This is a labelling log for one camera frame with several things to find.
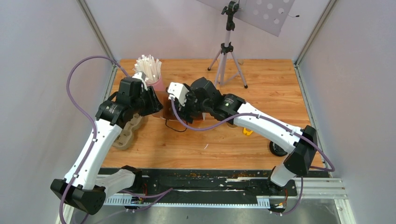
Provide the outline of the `orange paper bag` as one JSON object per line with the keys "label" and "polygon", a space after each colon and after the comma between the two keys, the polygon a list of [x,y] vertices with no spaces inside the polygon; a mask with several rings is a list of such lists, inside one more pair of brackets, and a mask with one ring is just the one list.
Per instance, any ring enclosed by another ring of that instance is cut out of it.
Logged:
{"label": "orange paper bag", "polygon": [[[185,127],[184,129],[176,129],[170,125],[170,122],[175,121],[176,124],[180,125],[180,122],[177,120],[171,105],[171,100],[168,99],[169,94],[166,91],[156,91],[156,96],[159,99],[159,102],[163,105],[163,109],[160,112],[154,114],[154,117],[161,118],[165,120],[164,124],[167,128],[171,129],[172,131],[183,133],[187,130]],[[187,93],[185,97],[184,106],[178,101],[178,99],[174,99],[175,108],[177,111],[178,116],[183,121],[183,123],[189,125],[193,124],[194,121],[201,122],[205,120],[205,114],[199,110],[199,103],[197,98],[193,96],[192,93]]]}

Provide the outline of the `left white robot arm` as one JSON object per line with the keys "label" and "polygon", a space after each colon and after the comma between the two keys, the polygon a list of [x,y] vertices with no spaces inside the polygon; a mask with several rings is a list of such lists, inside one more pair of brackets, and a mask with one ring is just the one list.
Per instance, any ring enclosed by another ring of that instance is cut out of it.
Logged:
{"label": "left white robot arm", "polygon": [[134,115],[147,116],[159,112],[154,88],[142,78],[125,77],[119,90],[104,101],[96,113],[95,128],[73,167],[63,179],[54,179],[50,189],[64,203],[89,215],[96,214],[110,196],[128,189],[132,193],[143,187],[142,171],[123,166],[116,173],[97,179],[101,165],[112,146]]}

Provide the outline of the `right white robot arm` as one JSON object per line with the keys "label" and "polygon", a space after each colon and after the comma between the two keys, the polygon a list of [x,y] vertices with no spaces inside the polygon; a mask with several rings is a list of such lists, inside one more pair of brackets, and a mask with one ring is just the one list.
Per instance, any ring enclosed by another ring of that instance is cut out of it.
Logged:
{"label": "right white robot arm", "polygon": [[270,140],[286,153],[280,165],[273,168],[267,190],[278,195],[289,180],[308,173],[316,154],[316,130],[311,126],[300,128],[279,121],[255,108],[245,99],[222,94],[205,77],[191,85],[172,82],[167,90],[175,117],[186,127],[203,113],[210,114],[221,125],[228,123],[243,127]]}

